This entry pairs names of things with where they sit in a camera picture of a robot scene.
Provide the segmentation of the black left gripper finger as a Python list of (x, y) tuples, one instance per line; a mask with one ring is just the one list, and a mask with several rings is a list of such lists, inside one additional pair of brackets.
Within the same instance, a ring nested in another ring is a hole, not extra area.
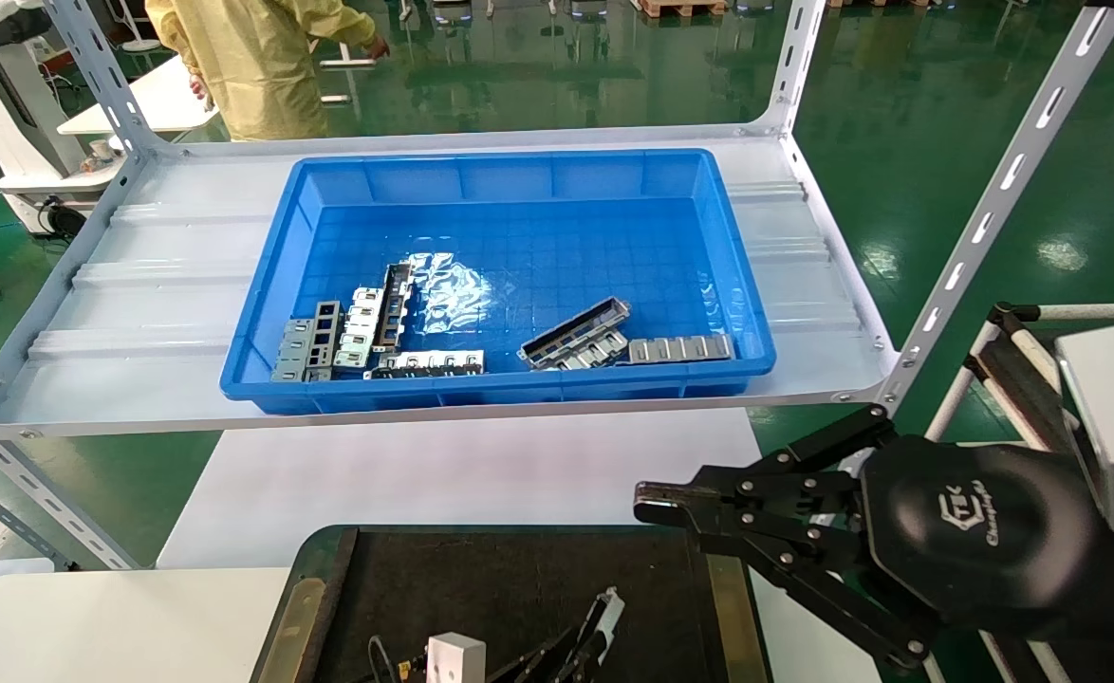
[(574, 633), (561, 633), (545, 640), (538, 647), (522, 653), (509, 664), (489, 674), (488, 682), (557, 682), (557, 674), (571, 658), (576, 644)]
[(612, 647), (619, 619), (620, 614), (614, 611), (595, 621), (587, 619), (578, 632), (565, 630), (557, 645), (561, 656), (557, 682), (593, 682)]

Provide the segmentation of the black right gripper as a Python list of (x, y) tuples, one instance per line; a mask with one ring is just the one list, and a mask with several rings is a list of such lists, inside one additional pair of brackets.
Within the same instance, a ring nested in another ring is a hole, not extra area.
[[(848, 508), (861, 491), (874, 565), (944, 622), (994, 632), (1065, 625), (1101, 536), (1077, 468), (1026, 447), (896, 436), (886, 408), (866, 406), (747, 466), (705, 464), (688, 482), (638, 482), (637, 520), (683, 528), (700, 552), (737, 558), (896, 669), (922, 666), (934, 626), (896, 617), (840, 580), (856, 566), (856, 536), (715, 503)], [(877, 450), (860, 474), (844, 470), (868, 449)]]

